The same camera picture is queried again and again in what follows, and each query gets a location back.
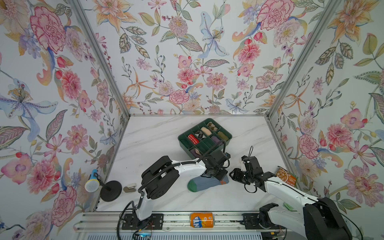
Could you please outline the blue orange green sock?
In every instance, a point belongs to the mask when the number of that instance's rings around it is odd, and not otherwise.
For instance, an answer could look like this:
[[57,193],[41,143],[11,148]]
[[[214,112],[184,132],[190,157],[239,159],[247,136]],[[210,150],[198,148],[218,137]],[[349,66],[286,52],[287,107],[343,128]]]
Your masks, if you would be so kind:
[[190,180],[187,184],[187,188],[190,192],[196,193],[200,191],[207,190],[212,187],[226,185],[229,183],[229,178],[225,176],[221,181],[215,177],[206,178],[206,177],[196,177]]

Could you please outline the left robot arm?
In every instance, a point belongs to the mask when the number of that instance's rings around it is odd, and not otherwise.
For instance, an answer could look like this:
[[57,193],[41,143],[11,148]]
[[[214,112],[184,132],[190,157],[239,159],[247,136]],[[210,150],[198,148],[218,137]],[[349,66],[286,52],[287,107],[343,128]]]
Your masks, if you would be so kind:
[[181,179],[187,179],[187,186],[196,188],[196,192],[228,181],[227,168],[231,155],[222,151],[206,152],[189,161],[171,160],[163,156],[142,174],[142,185],[138,189],[141,195],[134,207],[134,214],[139,221],[150,218],[154,209],[154,200],[162,197]]

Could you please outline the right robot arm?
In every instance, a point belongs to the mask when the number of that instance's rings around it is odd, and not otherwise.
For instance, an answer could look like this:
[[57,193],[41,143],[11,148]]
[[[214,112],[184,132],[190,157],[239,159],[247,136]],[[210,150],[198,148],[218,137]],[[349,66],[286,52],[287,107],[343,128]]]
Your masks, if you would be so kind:
[[273,195],[293,208],[292,211],[275,203],[259,209],[254,223],[263,229],[281,226],[308,240],[351,240],[346,217],[329,198],[315,198],[285,183],[277,175],[264,172],[256,157],[243,156],[245,170],[230,172],[233,181]]

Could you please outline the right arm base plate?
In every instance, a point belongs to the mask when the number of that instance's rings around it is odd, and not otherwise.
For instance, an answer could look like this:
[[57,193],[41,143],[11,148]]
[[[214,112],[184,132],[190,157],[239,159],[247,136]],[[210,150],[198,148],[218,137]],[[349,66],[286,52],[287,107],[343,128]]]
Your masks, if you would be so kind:
[[258,213],[244,213],[242,214],[243,220],[241,224],[245,226],[246,230],[285,230],[285,227],[274,224],[261,224]]

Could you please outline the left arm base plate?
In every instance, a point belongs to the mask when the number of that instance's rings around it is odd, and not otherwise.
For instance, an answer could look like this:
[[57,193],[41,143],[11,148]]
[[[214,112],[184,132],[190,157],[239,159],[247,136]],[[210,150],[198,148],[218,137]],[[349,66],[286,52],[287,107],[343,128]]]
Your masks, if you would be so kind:
[[164,214],[152,214],[148,219],[139,220],[136,214],[125,214],[122,230],[162,230]]

